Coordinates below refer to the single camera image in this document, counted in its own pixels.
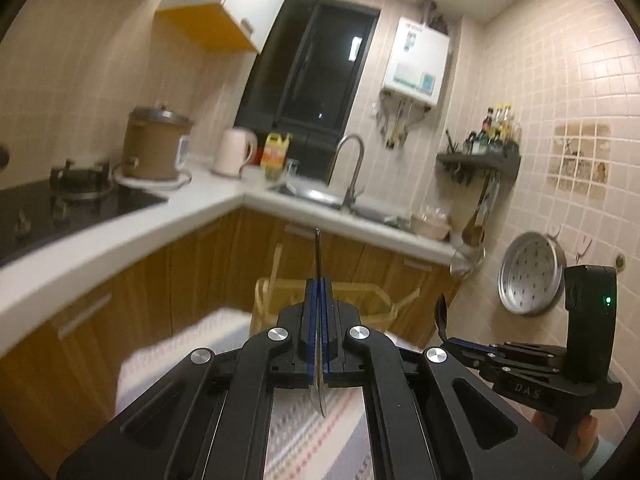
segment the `tiled wall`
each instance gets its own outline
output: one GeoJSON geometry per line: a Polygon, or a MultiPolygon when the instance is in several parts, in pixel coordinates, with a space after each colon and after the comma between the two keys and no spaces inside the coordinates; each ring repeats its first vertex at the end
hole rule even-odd
{"type": "Polygon", "coordinates": [[[610,266],[623,253],[612,361],[623,394],[614,411],[598,414],[602,434],[618,442],[640,408],[640,43],[612,0],[522,0],[484,28],[479,49],[475,96],[463,97],[459,124],[455,110],[447,120],[460,139],[470,129],[464,110],[473,110],[477,128],[488,106],[510,101],[523,127],[523,158],[513,189],[491,216],[488,259],[450,308],[449,333],[483,343],[564,345],[564,298],[546,314],[525,318],[509,314],[497,297],[504,251],[521,232],[561,225],[569,264],[583,234],[593,237],[583,263],[610,266]],[[598,137],[596,129],[602,150],[591,155],[609,159],[606,183],[595,194],[575,182],[567,190],[548,177],[558,131],[593,139],[594,124],[606,132],[598,137]]]}
{"type": "MultiPolygon", "coordinates": [[[[410,208],[424,181],[422,172],[427,157],[436,146],[433,139],[442,114],[443,100],[418,127],[411,130],[404,149],[393,151],[386,149],[385,139],[378,133],[372,106],[378,102],[398,20],[403,16],[418,20],[420,11],[414,4],[397,0],[345,1],[380,9],[378,25],[346,127],[347,134],[360,134],[366,146],[357,186],[364,187],[367,196],[402,208],[410,208]]],[[[390,128],[393,122],[392,116],[389,121],[390,128]]],[[[346,188],[351,180],[356,158],[356,147],[345,145],[336,163],[332,187],[346,188]]]]}
{"type": "MultiPolygon", "coordinates": [[[[164,102],[188,115],[195,121],[190,152],[205,160],[215,155],[255,55],[205,54],[154,20],[159,1],[28,0],[0,43],[0,142],[12,154],[0,188],[45,178],[67,157],[117,158],[135,105],[164,102]]],[[[398,19],[416,20],[419,12],[396,0],[348,1],[381,9],[347,127],[366,141],[358,184],[372,197],[408,208],[424,193],[418,190],[441,107],[394,152],[384,148],[371,107],[398,19]]],[[[350,147],[338,161],[334,187],[347,185],[354,165],[350,147]]]]}
{"type": "Polygon", "coordinates": [[[206,55],[154,19],[159,2],[27,1],[0,43],[0,142],[11,152],[0,189],[46,178],[67,157],[117,155],[136,105],[194,118],[194,149],[214,152],[254,55],[206,55]]]}
{"type": "Polygon", "coordinates": [[[437,204],[450,211],[451,224],[455,231],[462,231],[469,215],[476,206],[478,184],[460,186],[444,173],[442,166],[436,163],[436,154],[447,149],[449,130],[454,142],[460,146],[470,130],[478,130],[482,120],[475,117],[472,106],[479,83],[479,66],[482,64],[484,29],[474,20],[463,16],[460,20],[460,38],[458,42],[455,78],[450,85],[449,101],[437,130],[437,140],[424,167],[422,188],[418,190],[414,208],[437,204]]]}

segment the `rice cooker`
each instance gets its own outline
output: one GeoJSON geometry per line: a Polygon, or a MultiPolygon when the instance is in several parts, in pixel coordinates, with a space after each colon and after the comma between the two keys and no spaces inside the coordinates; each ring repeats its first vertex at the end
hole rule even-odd
{"type": "Polygon", "coordinates": [[[123,176],[175,180],[184,167],[193,121],[166,107],[136,107],[122,148],[123,176]]]}

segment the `wall shelf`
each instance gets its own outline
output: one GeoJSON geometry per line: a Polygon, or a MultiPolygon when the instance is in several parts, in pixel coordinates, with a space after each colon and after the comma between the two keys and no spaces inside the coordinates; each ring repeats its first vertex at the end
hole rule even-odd
{"type": "Polygon", "coordinates": [[[500,156],[496,153],[471,155],[469,153],[438,153],[436,160],[458,182],[470,182],[476,171],[498,171],[508,180],[516,180],[521,156],[515,153],[500,156]]]}

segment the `glass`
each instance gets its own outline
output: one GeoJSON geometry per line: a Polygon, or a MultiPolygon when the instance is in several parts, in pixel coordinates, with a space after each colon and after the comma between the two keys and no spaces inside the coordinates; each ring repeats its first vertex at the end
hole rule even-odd
{"type": "Polygon", "coordinates": [[[282,118],[340,129],[374,17],[321,6],[282,118]]]}
{"type": "Polygon", "coordinates": [[[243,106],[275,117],[314,6],[313,1],[285,0],[262,53],[255,59],[243,106]]]}

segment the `knife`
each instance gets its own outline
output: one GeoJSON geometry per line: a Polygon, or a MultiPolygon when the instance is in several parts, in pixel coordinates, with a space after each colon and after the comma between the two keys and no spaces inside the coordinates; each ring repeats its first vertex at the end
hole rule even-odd
{"type": "Polygon", "coordinates": [[[322,364],[322,308],[326,301],[325,295],[322,293],[322,277],[320,267],[320,229],[316,229],[314,237],[315,253],[316,253],[316,297],[315,297],[315,333],[314,333],[314,382],[310,388],[311,403],[318,413],[326,417],[326,399],[324,386],[324,370],[322,364]]]}

